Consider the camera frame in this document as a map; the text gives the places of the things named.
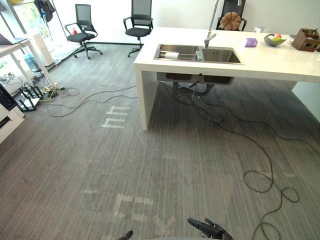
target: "paper towel roll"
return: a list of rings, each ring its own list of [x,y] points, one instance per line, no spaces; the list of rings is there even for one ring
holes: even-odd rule
[[[164,54],[165,59],[178,59],[179,58],[179,52],[166,52]]]

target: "laptop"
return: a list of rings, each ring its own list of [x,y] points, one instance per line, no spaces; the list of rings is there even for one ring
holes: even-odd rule
[[[18,44],[26,39],[27,39],[26,37],[15,37],[12,39],[12,41],[9,41],[0,33],[0,45],[14,45],[14,44]]]

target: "double sink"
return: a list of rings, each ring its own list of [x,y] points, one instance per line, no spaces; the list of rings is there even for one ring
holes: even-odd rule
[[[155,60],[183,61],[200,63],[220,63],[241,65],[240,58],[231,47],[202,47],[192,45],[159,44],[154,56]],[[158,72],[158,81],[201,83],[207,85],[230,85],[232,76],[195,75],[188,73]]]
[[[208,47],[193,45],[159,44],[154,59],[168,61],[242,64],[231,47]]]

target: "baseboard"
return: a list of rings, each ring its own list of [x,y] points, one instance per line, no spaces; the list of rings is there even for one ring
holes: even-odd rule
[[[114,45],[134,45],[139,46],[139,43],[127,43],[127,42],[104,42],[104,41],[87,41],[87,44],[114,44]]]

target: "white cabinet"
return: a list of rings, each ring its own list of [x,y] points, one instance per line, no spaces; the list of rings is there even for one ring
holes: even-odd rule
[[[8,111],[0,104],[0,143],[6,139],[22,122],[24,114],[15,106]]]

